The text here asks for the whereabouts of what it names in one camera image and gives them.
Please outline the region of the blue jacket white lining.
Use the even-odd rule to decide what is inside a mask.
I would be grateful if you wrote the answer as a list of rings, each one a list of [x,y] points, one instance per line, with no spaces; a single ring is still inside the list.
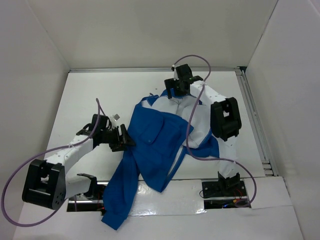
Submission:
[[[218,141],[210,130],[209,107],[196,97],[168,99],[161,95],[144,97],[135,107],[128,133],[136,146],[129,147],[103,193],[106,213],[102,222],[114,230],[127,219],[138,188],[139,177],[161,193],[188,154],[200,158],[218,157]]]

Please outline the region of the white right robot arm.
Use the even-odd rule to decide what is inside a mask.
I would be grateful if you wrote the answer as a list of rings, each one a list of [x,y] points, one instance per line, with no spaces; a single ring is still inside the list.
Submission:
[[[192,96],[209,107],[209,125],[213,137],[218,141],[219,161],[218,190],[230,196],[240,184],[237,166],[236,141],[242,128],[238,101],[226,97],[210,87],[206,80],[194,75],[188,64],[173,65],[174,77],[164,81],[168,97]]]

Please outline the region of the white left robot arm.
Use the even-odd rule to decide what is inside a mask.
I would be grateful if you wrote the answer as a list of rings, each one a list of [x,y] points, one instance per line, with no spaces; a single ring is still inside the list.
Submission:
[[[35,158],[30,162],[22,200],[58,210],[65,200],[76,195],[83,195],[88,200],[97,197],[96,176],[77,173],[68,177],[67,173],[101,144],[108,144],[112,152],[126,151],[136,145],[124,124],[117,126],[109,117],[94,114],[91,122],[80,129],[68,145],[43,160]]]

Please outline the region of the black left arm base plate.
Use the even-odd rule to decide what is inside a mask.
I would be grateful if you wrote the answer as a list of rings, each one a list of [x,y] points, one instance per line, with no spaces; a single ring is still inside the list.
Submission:
[[[87,191],[78,192],[75,195],[68,197],[69,200],[76,198],[77,201],[98,201],[102,200],[105,188],[108,185],[108,181],[98,181],[97,183],[90,186]]]

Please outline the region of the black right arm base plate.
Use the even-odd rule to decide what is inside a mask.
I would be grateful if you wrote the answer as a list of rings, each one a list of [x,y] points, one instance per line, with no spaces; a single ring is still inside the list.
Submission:
[[[238,185],[228,189],[223,189],[217,180],[203,181],[201,185],[202,190],[199,192],[199,195],[204,199],[227,197],[244,198],[247,196],[247,191],[243,180],[241,180]]]

